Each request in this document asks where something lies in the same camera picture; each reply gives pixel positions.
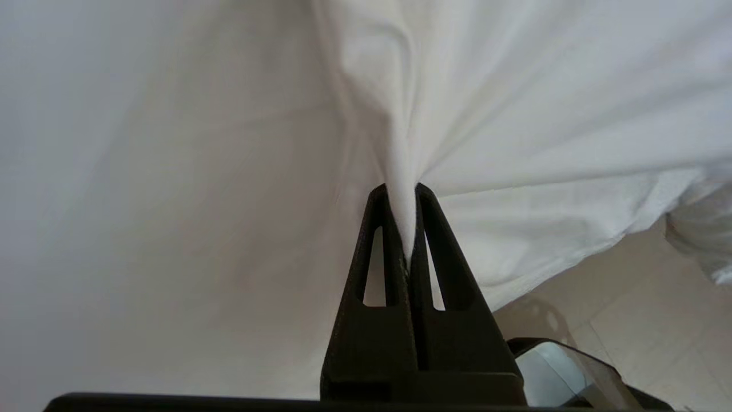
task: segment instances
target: beige floor tile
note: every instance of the beige floor tile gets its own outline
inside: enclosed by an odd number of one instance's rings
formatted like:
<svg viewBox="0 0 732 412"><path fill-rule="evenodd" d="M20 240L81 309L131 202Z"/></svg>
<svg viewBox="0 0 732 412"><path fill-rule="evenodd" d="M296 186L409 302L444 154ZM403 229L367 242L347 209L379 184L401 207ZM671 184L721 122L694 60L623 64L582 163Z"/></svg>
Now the beige floor tile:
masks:
<svg viewBox="0 0 732 412"><path fill-rule="evenodd" d="M732 401L693 347L646 391L679 411L732 411Z"/></svg>
<svg viewBox="0 0 732 412"><path fill-rule="evenodd" d="M567 342L571 336L564 315L533 295L525 295L500 308L493 317L505 339L530 336Z"/></svg>
<svg viewBox="0 0 732 412"><path fill-rule="evenodd" d="M610 358L605 346L600 341L600 337L597 336L597 333L589 323L585 323L572 331L572 338L569 342L565 343L576 347L584 353L594 356L605 363L613 365L613 360Z"/></svg>
<svg viewBox="0 0 732 412"><path fill-rule="evenodd" d="M732 296L732 287L727 287ZM695 344L712 376L732 399L732 310L719 316Z"/></svg>
<svg viewBox="0 0 732 412"><path fill-rule="evenodd" d="M678 255L591 320L626 382L655 382L725 311L729 297Z"/></svg>
<svg viewBox="0 0 732 412"><path fill-rule="evenodd" d="M670 246L663 240L662 228L655 224L648 231L626 236L613 248L540 285L531 295L562 313L570 330L578 328L666 259Z"/></svg>

